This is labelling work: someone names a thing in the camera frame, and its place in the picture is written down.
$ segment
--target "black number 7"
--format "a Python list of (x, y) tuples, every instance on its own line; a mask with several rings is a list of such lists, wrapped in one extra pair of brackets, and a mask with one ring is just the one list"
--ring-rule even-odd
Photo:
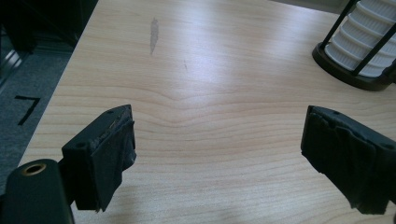
[(29, 119), (30, 115), (33, 113), (33, 111), (35, 110), (35, 107), (38, 105), (38, 102), (40, 102), (40, 98), (35, 98), (35, 97), (26, 97), (26, 96), (15, 96), (16, 100), (31, 100), (33, 101), (33, 104), (30, 106), (30, 108), (27, 110), (25, 116), (23, 116), (23, 118), (20, 120), (20, 122), (18, 123), (18, 125), (23, 125), (23, 123)]

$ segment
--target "wooden table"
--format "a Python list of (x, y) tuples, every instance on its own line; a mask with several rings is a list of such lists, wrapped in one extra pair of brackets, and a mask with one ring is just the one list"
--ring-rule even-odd
[(301, 155), (309, 105), (396, 140), (395, 85), (362, 91), (311, 57), (336, 18), (264, 0), (101, 0), (21, 163), (58, 161), (131, 104), (136, 164), (104, 213), (73, 206), (77, 223), (391, 223), (394, 204), (361, 215)]

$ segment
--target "dark streak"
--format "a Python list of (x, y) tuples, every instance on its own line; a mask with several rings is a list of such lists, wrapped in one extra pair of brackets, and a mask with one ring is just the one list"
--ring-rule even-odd
[(149, 41), (151, 55), (152, 55), (152, 52), (154, 52), (155, 45), (157, 44), (158, 33), (159, 33), (158, 21), (154, 18), (154, 20), (152, 20), (152, 22), (151, 22), (151, 37), (150, 37), (150, 41)]

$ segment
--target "light wood surface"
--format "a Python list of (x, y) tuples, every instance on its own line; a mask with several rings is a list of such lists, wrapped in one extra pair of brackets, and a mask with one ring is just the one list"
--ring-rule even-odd
[(396, 140), (395, 85), (362, 91), (311, 57), (336, 18), (263, 0), (100, 0), (21, 163), (58, 161), (131, 104), (136, 164), (104, 213), (73, 206), (77, 223), (391, 223), (394, 204), (361, 215), (301, 155), (309, 105)]

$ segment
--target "white plastic container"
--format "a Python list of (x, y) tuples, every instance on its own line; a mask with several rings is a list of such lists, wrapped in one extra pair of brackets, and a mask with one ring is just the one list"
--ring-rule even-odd
[(355, 19), (355, 21), (358, 21), (360, 24), (367, 27), (368, 29), (373, 30), (381, 35), (384, 35), (387, 30), (389, 30), (390, 27), (394, 24), (394, 21), (385, 18), (364, 7), (361, 2), (358, 2), (356, 4), (355, 10), (353, 10), (353, 12), (349, 16)]
[(391, 21), (396, 21), (396, 10), (394, 5), (396, 2), (387, 0), (361, 0), (361, 5), (365, 8), (370, 9), (375, 14), (381, 15)]
[[(396, 22), (396, 0), (362, 0), (326, 46), (326, 54), (349, 71), (361, 63)], [(378, 77), (396, 59), (396, 35), (366, 64), (360, 75)]]
[[(347, 34), (355, 37), (360, 42), (370, 46), (371, 48), (373, 48), (382, 38), (381, 34), (366, 28), (349, 16), (342, 28)], [(396, 55), (396, 35), (394, 35), (390, 41), (384, 45), (381, 51)]]

